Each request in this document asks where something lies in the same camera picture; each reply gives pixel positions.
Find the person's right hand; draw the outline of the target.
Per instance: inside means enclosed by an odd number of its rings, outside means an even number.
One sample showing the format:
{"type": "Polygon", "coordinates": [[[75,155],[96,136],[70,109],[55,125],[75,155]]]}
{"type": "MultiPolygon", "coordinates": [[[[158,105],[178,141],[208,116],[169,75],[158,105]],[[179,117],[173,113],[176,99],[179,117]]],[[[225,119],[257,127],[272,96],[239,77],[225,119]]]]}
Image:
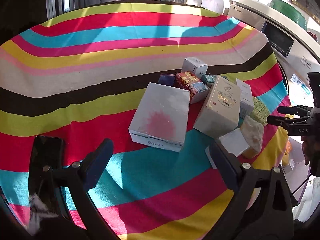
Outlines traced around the person's right hand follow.
{"type": "Polygon", "coordinates": [[[319,140],[314,136],[302,136],[300,140],[302,141],[304,163],[305,165],[309,165],[310,161],[313,159],[314,153],[319,151],[319,140]]]}

